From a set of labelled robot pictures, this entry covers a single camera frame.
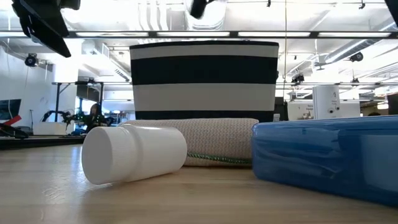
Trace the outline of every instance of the container lid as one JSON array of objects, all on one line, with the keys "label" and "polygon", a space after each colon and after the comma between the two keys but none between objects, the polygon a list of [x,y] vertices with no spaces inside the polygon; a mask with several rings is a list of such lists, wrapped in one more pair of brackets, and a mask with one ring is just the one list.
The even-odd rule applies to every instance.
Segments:
[{"label": "container lid", "polygon": [[136,161],[134,138],[124,128],[97,127],[86,136],[81,163],[92,184],[122,181],[128,177]]}]

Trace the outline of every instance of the computer monitor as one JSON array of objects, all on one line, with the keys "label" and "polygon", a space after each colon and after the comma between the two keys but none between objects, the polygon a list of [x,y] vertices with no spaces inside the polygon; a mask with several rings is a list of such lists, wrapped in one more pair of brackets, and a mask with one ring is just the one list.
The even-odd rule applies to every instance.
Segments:
[{"label": "computer monitor", "polygon": [[18,116],[21,107],[21,99],[0,100],[0,121],[8,121]]}]

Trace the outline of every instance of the red object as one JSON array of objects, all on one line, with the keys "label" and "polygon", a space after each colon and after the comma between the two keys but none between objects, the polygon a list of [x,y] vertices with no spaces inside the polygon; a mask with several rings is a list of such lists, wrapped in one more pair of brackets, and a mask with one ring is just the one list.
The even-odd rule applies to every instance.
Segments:
[{"label": "red object", "polygon": [[22,118],[21,118],[21,116],[18,115],[18,116],[13,117],[11,120],[4,122],[3,124],[11,126],[20,120],[22,120]]}]

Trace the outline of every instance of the desk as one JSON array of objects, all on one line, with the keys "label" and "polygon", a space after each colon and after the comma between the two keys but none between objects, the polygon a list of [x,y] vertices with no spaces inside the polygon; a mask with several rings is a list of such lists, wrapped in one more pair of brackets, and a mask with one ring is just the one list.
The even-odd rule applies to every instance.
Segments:
[{"label": "desk", "polygon": [[0,151],[0,223],[398,223],[398,210],[256,180],[250,169],[186,167],[91,185],[80,146]]}]

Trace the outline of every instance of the blue plastic container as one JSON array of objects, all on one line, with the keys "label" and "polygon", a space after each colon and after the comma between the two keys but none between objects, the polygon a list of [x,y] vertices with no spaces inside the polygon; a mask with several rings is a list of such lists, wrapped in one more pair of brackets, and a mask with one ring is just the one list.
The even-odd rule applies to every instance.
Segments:
[{"label": "blue plastic container", "polygon": [[259,179],[398,206],[398,116],[261,123]]}]

